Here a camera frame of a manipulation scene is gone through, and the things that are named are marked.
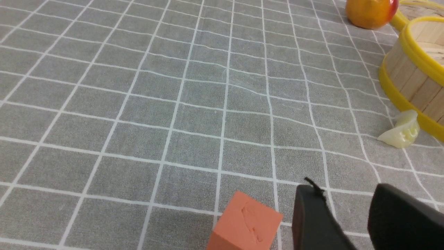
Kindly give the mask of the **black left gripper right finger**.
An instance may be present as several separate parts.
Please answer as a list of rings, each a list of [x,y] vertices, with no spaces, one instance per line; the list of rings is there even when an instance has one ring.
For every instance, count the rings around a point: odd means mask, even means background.
[[[367,224],[376,250],[442,250],[444,215],[400,189],[380,183]]]

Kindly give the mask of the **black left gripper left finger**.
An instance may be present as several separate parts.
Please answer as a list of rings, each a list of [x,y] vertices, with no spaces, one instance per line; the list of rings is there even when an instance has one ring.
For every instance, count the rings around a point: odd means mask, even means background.
[[[292,234],[295,250],[355,250],[326,203],[324,189],[305,177],[294,201]]]

